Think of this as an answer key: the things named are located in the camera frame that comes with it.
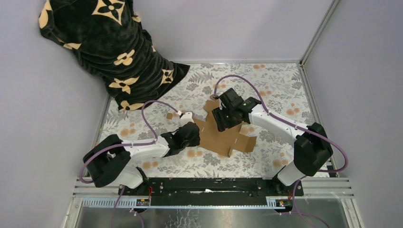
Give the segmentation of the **brown cardboard box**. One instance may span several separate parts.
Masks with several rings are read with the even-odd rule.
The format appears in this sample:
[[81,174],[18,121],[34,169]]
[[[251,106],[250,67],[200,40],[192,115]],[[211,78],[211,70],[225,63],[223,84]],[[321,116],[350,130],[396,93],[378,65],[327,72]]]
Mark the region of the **brown cardboard box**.
[[230,157],[233,150],[245,153],[252,152],[257,137],[248,136],[249,128],[243,127],[244,124],[237,124],[223,132],[218,131],[212,114],[212,110],[218,107],[219,102],[217,100],[208,99],[203,107],[207,113],[205,120],[193,118],[193,121],[200,129],[201,140],[199,146],[225,157]]

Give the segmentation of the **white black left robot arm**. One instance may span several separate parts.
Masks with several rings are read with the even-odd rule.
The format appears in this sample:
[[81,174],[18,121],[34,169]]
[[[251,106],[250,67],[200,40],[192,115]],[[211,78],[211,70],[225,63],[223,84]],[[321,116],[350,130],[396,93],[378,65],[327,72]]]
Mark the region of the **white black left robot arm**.
[[119,184],[142,195],[147,191],[147,177],[134,166],[136,161],[174,156],[200,144],[200,129],[193,113],[181,113],[180,124],[177,130],[163,133],[155,140],[124,141],[112,134],[83,157],[81,172],[87,170],[97,188]]

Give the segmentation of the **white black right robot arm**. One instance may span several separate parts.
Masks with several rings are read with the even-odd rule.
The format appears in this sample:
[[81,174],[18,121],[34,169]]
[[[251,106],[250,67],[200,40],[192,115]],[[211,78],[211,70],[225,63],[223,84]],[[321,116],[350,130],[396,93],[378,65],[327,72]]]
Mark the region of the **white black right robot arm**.
[[326,141],[322,125],[303,125],[270,111],[260,99],[243,99],[233,88],[212,99],[219,106],[212,111],[219,132],[226,131],[240,123],[248,123],[268,130],[294,149],[294,159],[274,177],[273,191],[280,196],[291,190],[291,185],[305,176],[314,176],[333,155],[333,149]]

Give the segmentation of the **floral patterned table mat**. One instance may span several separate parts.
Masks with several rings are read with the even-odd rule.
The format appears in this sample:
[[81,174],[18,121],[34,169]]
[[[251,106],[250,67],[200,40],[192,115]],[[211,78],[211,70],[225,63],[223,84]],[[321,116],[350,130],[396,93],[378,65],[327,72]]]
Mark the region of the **floral patterned table mat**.
[[[205,120],[204,105],[214,93],[233,88],[243,99],[263,100],[265,107],[303,125],[313,124],[302,78],[295,63],[192,64],[188,75],[159,102],[134,111],[119,111],[109,102],[99,139],[117,134],[128,141],[152,140],[155,134],[179,126],[177,111],[191,111]],[[185,149],[171,158],[146,158],[134,163],[148,177],[273,177],[292,162],[293,147],[274,133],[253,124],[248,136],[256,136],[252,152],[232,151],[230,157],[202,147]]]

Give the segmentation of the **black floral plush blanket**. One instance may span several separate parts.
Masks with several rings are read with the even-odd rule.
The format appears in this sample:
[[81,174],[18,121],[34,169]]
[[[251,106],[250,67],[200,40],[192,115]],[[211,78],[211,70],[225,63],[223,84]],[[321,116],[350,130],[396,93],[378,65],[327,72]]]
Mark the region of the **black floral plush blanket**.
[[43,37],[69,49],[84,70],[103,80],[119,111],[159,99],[190,69],[154,48],[131,0],[47,0],[38,23]]

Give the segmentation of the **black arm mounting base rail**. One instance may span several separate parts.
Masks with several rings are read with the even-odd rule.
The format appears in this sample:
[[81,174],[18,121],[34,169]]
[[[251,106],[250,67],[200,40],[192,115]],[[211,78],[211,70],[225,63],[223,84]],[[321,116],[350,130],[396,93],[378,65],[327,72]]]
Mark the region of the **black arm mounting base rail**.
[[124,196],[145,196],[170,202],[239,202],[263,197],[287,200],[304,195],[300,183],[297,187],[284,187],[275,180],[264,178],[149,178],[135,189],[125,187],[118,192]]

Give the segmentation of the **aluminium frame post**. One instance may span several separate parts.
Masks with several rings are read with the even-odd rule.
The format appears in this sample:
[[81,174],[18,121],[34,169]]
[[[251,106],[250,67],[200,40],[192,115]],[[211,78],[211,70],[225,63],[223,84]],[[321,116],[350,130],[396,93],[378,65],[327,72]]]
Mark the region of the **aluminium frame post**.
[[307,63],[313,49],[315,48],[316,43],[319,41],[322,33],[326,29],[327,24],[331,20],[333,14],[336,11],[340,2],[341,2],[341,0],[332,0],[327,12],[325,13],[321,23],[319,24],[319,27],[316,30],[312,40],[310,41],[305,53],[303,54],[302,58],[300,59],[299,63],[302,67]]

